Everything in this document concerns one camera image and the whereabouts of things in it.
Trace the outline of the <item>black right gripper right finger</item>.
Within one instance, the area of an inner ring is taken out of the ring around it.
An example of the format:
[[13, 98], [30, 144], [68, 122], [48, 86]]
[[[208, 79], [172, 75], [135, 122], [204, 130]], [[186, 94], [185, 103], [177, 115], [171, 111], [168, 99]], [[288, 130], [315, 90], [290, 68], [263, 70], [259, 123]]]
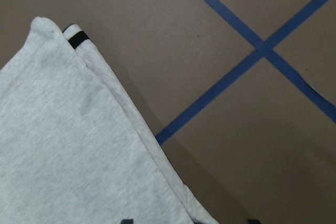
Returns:
[[257, 219], [248, 219], [247, 224], [260, 224], [260, 221]]

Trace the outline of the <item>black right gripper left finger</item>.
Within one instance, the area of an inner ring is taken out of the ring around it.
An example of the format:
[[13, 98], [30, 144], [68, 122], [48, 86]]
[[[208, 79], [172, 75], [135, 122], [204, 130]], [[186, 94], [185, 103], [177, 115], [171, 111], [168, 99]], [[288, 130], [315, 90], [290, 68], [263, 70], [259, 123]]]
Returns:
[[123, 219], [120, 224], [134, 224], [133, 219]]

